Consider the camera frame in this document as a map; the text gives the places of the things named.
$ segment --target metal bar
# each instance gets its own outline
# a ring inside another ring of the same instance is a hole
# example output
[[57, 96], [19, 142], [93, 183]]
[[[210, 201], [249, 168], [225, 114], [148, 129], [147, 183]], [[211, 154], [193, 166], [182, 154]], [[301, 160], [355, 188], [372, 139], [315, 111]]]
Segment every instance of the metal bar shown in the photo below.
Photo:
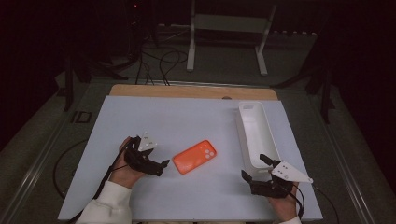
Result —
[[191, 0], [191, 26], [190, 26], [190, 48], [187, 58], [187, 71], [194, 70], [195, 61], [195, 0]]
[[358, 212], [358, 216], [361, 219], [361, 223], [365, 224], [375, 224], [375, 220], [373, 218], [372, 213], [370, 212], [369, 207], [367, 206], [366, 201], [361, 193], [361, 188], [359, 188], [358, 183], [353, 177], [352, 172], [347, 165], [347, 161], [343, 155], [343, 152], [340, 146], [337, 143], [337, 140], [334, 137], [334, 133], [332, 130], [331, 124], [326, 124], [321, 116], [320, 109], [314, 104], [312, 97], [310, 97], [311, 105], [314, 108], [315, 114], [320, 120], [321, 125], [323, 127], [323, 131], [327, 134], [330, 139], [332, 145], [332, 154], [334, 156], [335, 163], [338, 167], [338, 170], [341, 173], [341, 177], [346, 184], [346, 188], [348, 190], [349, 196], [355, 205], [356, 211]]

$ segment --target smartphone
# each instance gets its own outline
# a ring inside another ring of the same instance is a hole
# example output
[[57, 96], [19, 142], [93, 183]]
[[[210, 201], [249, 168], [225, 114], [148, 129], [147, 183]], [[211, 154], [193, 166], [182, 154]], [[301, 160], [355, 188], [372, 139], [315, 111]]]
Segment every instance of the smartphone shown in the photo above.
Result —
[[181, 174], [186, 174], [216, 157], [217, 151], [208, 140], [204, 140], [178, 153], [173, 162]]

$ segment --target white stand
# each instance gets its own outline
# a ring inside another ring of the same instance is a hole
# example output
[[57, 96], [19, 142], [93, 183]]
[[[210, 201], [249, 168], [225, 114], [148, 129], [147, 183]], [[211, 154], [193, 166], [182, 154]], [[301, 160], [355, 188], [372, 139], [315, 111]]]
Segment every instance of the white stand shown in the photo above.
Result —
[[195, 60], [195, 29], [219, 30], [219, 31], [236, 31], [262, 34], [262, 42], [256, 47], [257, 62], [260, 68], [260, 74], [267, 76], [262, 50], [271, 29], [272, 20], [276, 11], [276, 5], [272, 6], [268, 18], [248, 18], [248, 17], [231, 17], [219, 15], [195, 14], [195, 0], [191, 0], [191, 36], [190, 49], [187, 60], [187, 71], [194, 70]]

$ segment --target white box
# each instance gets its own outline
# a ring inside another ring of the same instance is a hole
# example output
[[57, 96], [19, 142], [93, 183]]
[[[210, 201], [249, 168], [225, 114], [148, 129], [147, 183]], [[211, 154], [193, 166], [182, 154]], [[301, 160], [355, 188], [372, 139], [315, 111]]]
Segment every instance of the white box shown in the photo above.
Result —
[[263, 104], [240, 102], [236, 125], [245, 171], [252, 177], [260, 177], [273, 169], [260, 160], [260, 154], [264, 154], [272, 160], [280, 161]]

